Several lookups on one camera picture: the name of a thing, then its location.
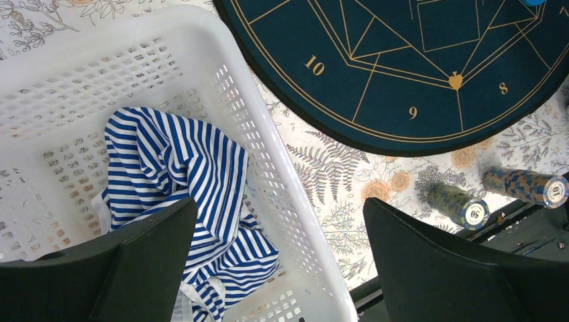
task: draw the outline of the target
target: floral tablecloth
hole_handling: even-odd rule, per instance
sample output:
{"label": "floral tablecloth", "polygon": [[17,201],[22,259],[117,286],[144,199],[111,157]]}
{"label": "floral tablecloth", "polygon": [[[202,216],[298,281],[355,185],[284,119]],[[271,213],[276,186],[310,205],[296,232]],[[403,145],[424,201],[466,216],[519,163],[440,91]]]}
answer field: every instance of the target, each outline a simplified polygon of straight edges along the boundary
{"label": "floral tablecloth", "polygon": [[[0,0],[0,64],[9,64],[10,57],[56,38],[176,3],[198,5],[215,13],[212,2],[203,0]],[[503,165],[556,174],[569,170],[567,83],[535,113],[479,144],[437,156],[394,158],[357,151],[323,135],[255,79],[348,288],[377,275],[362,216],[365,198],[377,197],[426,223],[456,232],[459,227],[426,203],[434,182],[470,191],[494,211],[511,199],[484,191],[480,178],[487,167]]]}

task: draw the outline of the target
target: basket perforated side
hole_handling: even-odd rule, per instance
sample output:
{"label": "basket perforated side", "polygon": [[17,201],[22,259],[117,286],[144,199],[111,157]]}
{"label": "basket perforated side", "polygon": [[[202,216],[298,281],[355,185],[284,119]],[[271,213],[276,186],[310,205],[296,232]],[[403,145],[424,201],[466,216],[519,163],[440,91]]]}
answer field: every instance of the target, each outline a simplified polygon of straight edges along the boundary
{"label": "basket perforated side", "polygon": [[182,76],[161,38],[0,96],[0,140],[32,138]]}
{"label": "basket perforated side", "polygon": [[299,221],[287,187],[266,149],[267,141],[261,138],[256,130],[250,112],[240,97],[238,86],[225,65],[213,77],[211,86],[219,97],[217,102],[225,107],[223,122],[226,126],[223,128],[230,129],[230,136],[249,152],[248,182],[257,190],[257,195],[264,201],[267,211],[277,216],[274,218],[276,226],[284,237],[294,262],[300,265],[307,278],[327,289],[326,281],[320,276],[322,269],[314,256],[305,228]]}

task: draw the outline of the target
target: gold heart symbol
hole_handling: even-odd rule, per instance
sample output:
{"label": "gold heart symbol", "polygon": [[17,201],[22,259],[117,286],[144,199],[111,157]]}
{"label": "gold heart symbol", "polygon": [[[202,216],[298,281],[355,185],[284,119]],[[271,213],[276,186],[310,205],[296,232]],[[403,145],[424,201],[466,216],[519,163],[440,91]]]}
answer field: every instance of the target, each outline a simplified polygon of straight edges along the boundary
{"label": "gold heart symbol", "polygon": [[458,89],[462,86],[462,75],[456,74],[456,72],[452,72],[451,77],[448,78],[449,85],[458,91]]}

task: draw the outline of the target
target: number 9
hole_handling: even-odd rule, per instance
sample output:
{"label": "number 9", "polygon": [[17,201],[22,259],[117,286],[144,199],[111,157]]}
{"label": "number 9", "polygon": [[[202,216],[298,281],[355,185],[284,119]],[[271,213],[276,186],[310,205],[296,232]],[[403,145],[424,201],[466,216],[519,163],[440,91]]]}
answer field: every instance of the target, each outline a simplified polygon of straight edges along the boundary
{"label": "number 9", "polygon": [[417,108],[416,107],[411,107],[409,109],[409,114],[411,115],[410,119],[414,119],[417,116]]}

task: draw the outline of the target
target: chip label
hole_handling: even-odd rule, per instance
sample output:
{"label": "chip label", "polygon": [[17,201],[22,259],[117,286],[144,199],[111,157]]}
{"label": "chip label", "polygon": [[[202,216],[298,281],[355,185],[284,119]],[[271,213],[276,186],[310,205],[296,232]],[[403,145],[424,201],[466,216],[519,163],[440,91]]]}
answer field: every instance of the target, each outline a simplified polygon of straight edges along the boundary
{"label": "chip label", "polygon": [[486,211],[481,204],[475,203],[466,208],[465,220],[469,225],[476,226],[484,220],[484,216],[486,215],[485,212]]}
{"label": "chip label", "polygon": [[548,188],[548,199],[558,203],[565,197],[565,184],[561,181],[553,182]]}

